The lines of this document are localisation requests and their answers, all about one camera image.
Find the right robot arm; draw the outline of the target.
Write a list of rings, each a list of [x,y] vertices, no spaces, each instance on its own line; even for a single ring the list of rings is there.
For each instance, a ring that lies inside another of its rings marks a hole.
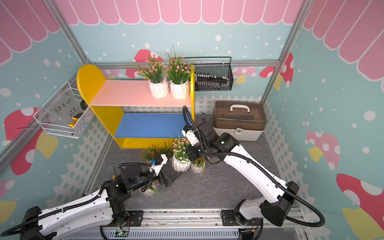
[[[192,146],[192,157],[206,157],[207,162],[214,164],[213,159],[224,162],[241,173],[263,195],[255,200],[242,200],[234,210],[239,224],[253,218],[264,218],[271,224],[281,227],[284,221],[306,227],[322,227],[326,223],[324,215],[313,205],[298,196],[299,186],[291,181],[285,182],[260,165],[235,139],[228,133],[218,135],[207,129],[207,122],[196,124],[188,107],[182,108],[185,127],[183,135]],[[307,207],[315,213],[317,222],[304,222],[288,216],[295,202]]]

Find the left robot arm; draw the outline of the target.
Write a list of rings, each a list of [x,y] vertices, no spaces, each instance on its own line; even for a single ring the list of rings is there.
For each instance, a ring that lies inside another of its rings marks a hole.
[[[30,208],[22,223],[2,232],[1,237],[19,235],[21,240],[59,240],[89,227],[111,223],[122,227],[132,219],[124,202],[134,191],[144,193],[157,184],[171,185],[162,173],[167,162],[167,155],[156,155],[148,164],[119,164],[119,175],[103,182],[95,192],[51,209]]]

